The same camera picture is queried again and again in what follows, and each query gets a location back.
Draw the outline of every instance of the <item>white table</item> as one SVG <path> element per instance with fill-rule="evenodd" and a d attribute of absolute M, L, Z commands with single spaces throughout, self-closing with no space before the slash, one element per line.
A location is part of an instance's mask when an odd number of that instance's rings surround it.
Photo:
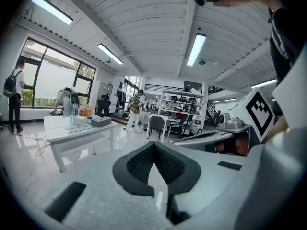
<path fill-rule="evenodd" d="M 162 138 L 161 138 L 161 142 L 162 142 L 162 141 L 163 141 L 163 138 L 164 138 L 165 130 L 166 130 L 166 123 L 167 123 L 167 121 L 168 121 L 168 117 L 167 117 L 167 116 L 162 116 L 162 115 L 157 115 L 157 114 L 151 114 L 151 115 L 148 117 L 148 126 L 147 126 L 147 132 L 146 132 L 146 139 L 148 139 L 150 119 L 151 119 L 153 116 L 163 118 L 164 127 L 163 127 L 163 133 L 162 133 Z"/>
<path fill-rule="evenodd" d="M 84 126 L 73 124 L 72 116 L 49 116 L 44 117 L 44 127 L 47 140 L 50 142 L 54 159 L 61 172 L 66 171 L 62 156 L 72 152 L 84 145 L 92 147 L 93 154 L 96 154 L 95 147 L 101 146 L 102 140 L 108 138 L 102 132 L 110 130 L 110 146 L 114 150 L 114 127 L 117 123 L 97 128 L 87 123 Z"/>

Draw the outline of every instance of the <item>white ceiling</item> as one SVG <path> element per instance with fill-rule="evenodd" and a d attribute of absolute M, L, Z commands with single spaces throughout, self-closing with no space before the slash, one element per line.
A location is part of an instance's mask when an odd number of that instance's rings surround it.
<path fill-rule="evenodd" d="M 269 47 L 256 59 L 252 57 L 271 32 L 268 10 L 259 3 L 221 8 L 210 3 L 196 6 L 191 0 L 48 1 L 73 22 L 66 25 L 36 5 L 26 19 L 86 51 L 117 75 L 209 80 L 210 85 L 229 86 L 241 92 L 275 77 Z M 32 5 L 28 2 L 25 9 Z M 199 59 L 188 67 L 196 33 L 206 34 L 207 40 Z M 107 64 L 109 57 L 96 47 L 99 43 L 124 64 L 113 60 Z M 198 63 L 201 59 L 205 65 Z M 242 59 L 248 64 L 221 78 L 223 72 L 236 68 Z"/>

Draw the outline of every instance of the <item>backpack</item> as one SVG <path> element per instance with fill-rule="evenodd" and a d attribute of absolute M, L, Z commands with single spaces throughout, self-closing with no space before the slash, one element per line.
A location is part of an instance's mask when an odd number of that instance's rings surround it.
<path fill-rule="evenodd" d="M 16 77 L 19 73 L 22 71 L 19 71 L 16 76 L 14 76 L 15 70 L 12 72 L 12 74 L 5 80 L 4 88 L 3 88 L 3 95 L 6 97 L 12 97 L 16 94 Z"/>

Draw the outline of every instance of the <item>window frame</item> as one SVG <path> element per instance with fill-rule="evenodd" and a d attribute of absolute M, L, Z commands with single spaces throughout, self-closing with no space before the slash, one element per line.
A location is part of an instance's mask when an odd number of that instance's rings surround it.
<path fill-rule="evenodd" d="M 21 55 L 21 53 L 22 53 L 22 51 L 23 51 L 23 49 L 24 49 L 26 43 L 28 42 L 28 40 L 31 40 L 31 41 L 33 41 L 33 42 L 35 42 L 35 43 L 37 43 L 37 44 L 40 44 L 40 45 L 46 47 L 46 49 L 45 49 L 45 51 L 44 51 L 44 53 L 43 53 L 42 58 L 41 58 L 40 61 L 35 60 L 35 59 L 32 59 L 32 58 L 28 58 L 28 57 L 25 57 L 25 56 L 22 56 L 22 55 Z M 67 55 L 67 54 L 65 54 L 65 53 L 63 53 L 63 52 L 60 52 L 59 50 L 54 49 L 54 48 L 50 47 L 49 45 L 45 45 L 45 44 L 43 44 L 43 43 L 41 43 L 41 42 L 38 42 L 38 41 L 35 40 L 35 39 L 32 39 L 32 38 L 28 37 L 28 38 L 26 39 L 25 43 L 24 43 L 23 48 L 21 49 L 21 52 L 19 53 L 19 57 L 18 57 L 18 60 L 17 60 L 17 62 L 16 62 L 15 69 L 18 67 L 18 61 L 19 61 L 19 59 L 25 60 L 26 63 L 32 64 L 32 65 L 37 65 L 37 68 L 36 68 L 36 73 L 35 73 L 35 77 L 34 77 L 33 86 L 29 86 L 29 85 L 25 85 L 25 86 L 24 86 L 24 89 L 28 89 L 28 90 L 32 90 L 32 91 L 33 91 L 33 96 L 32 96 L 32 107 L 29 107 L 29 106 L 21 106 L 21 108 L 27 108 L 27 109 L 29 109 L 29 108 L 30 108 L 30 109 L 51 109 L 51 108 L 53 108 L 53 107 L 39 107 L 39 106 L 36 106 L 36 107 L 35 107 L 35 88 L 36 88 L 37 77 L 38 77 L 38 74 L 39 74 L 39 70 L 40 70 L 41 64 L 42 64 L 42 62 L 43 62 L 43 60 L 44 60 L 45 54 L 46 54 L 46 52 L 47 52 L 48 49 L 54 50 L 54 51 L 56 51 L 56 52 L 58 52 L 58 53 L 60 53 L 60 54 L 62 54 L 62 55 L 64 55 L 64 56 L 67 56 L 67 57 L 69 57 L 69 58 L 71 58 L 71 59 L 73 59 L 73 60 L 75 60 L 75 61 L 77 61 L 77 62 L 79 63 L 78 69 L 77 69 L 77 71 L 76 71 L 76 73 L 75 73 L 75 79 L 74 79 L 74 82 L 73 82 L 73 86 L 74 86 L 74 87 L 76 86 L 76 82 L 77 82 L 77 79 L 78 79 L 78 78 L 89 81 L 89 82 L 90 82 L 90 87 L 89 87 L 89 92 L 88 92 L 88 94 L 77 93 L 78 96 L 87 97 L 87 102 L 89 102 L 89 99 L 90 99 L 90 96 L 91 96 L 92 85 L 93 85 L 94 77 L 95 77 L 95 74 L 96 74 L 96 68 L 91 67 L 91 66 L 85 64 L 84 62 L 82 62 L 82 61 L 80 61 L 80 60 L 77 60 L 77 59 L 75 59 L 74 57 L 71 57 L 71 56 L 69 56 L 69 55 Z M 87 67 L 89 67 L 89 68 L 91 68 L 91 69 L 94 69 L 93 79 L 87 78 L 87 77 L 84 77 L 84 76 L 78 74 L 81 64 L 83 64 L 83 65 L 85 65 L 85 66 L 87 66 Z"/>

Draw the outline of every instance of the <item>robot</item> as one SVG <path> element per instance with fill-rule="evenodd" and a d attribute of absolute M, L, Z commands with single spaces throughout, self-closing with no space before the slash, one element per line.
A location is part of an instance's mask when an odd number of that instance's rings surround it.
<path fill-rule="evenodd" d="M 56 98 L 56 103 L 54 105 L 54 109 L 51 112 L 52 115 L 64 115 L 64 116 L 71 116 L 73 107 L 72 105 L 77 102 L 79 106 L 79 98 L 77 93 L 69 88 L 65 87 L 64 89 L 60 90 L 58 92 L 57 98 Z M 61 105 L 62 110 L 60 114 L 57 114 L 57 107 Z"/>

